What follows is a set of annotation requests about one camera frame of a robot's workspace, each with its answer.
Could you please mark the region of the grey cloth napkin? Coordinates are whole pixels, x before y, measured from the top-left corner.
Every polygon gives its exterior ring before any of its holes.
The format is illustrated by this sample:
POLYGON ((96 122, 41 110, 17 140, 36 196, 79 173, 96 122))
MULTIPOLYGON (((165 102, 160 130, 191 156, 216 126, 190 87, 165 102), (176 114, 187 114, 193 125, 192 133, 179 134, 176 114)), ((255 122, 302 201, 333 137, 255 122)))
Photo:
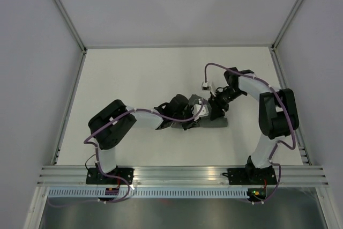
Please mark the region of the grey cloth napkin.
POLYGON ((205 100, 204 104, 208 109, 208 116, 203 116, 197 119, 196 121, 189 121, 186 123, 173 122, 171 127, 173 129, 183 129, 188 130, 191 128, 226 128, 228 127, 228 119, 226 117, 219 117, 215 120, 210 120, 211 106, 208 104, 208 101, 205 100))

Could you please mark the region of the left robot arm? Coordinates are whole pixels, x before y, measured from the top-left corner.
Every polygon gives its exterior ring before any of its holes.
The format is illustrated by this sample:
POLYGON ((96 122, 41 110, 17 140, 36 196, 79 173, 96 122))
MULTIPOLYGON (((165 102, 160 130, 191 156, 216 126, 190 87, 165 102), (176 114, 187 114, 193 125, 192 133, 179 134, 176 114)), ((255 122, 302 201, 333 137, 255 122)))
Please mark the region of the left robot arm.
POLYGON ((152 109, 133 108, 115 100, 88 122, 91 134, 84 144, 94 146, 98 177, 111 184, 117 178, 113 152, 132 128, 162 130, 175 123, 188 125, 198 122, 203 114, 207 114, 203 99, 190 105, 188 99, 180 94, 152 109))

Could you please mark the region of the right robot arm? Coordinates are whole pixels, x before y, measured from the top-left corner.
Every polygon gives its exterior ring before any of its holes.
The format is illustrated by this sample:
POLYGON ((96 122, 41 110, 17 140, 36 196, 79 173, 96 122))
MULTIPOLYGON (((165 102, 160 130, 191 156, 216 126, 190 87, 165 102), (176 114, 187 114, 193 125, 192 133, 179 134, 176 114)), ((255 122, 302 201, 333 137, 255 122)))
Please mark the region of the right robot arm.
POLYGON ((243 168, 229 168, 223 173, 230 185, 276 185, 276 173, 272 161, 284 137, 290 136, 290 150, 296 148, 295 130, 299 117, 294 92, 289 89, 274 89, 269 83, 258 78, 251 70, 226 68, 224 78, 227 86, 212 88, 208 103, 212 121, 224 117, 230 102, 238 97, 250 95, 258 101, 258 125, 261 136, 254 152, 248 156, 243 168))

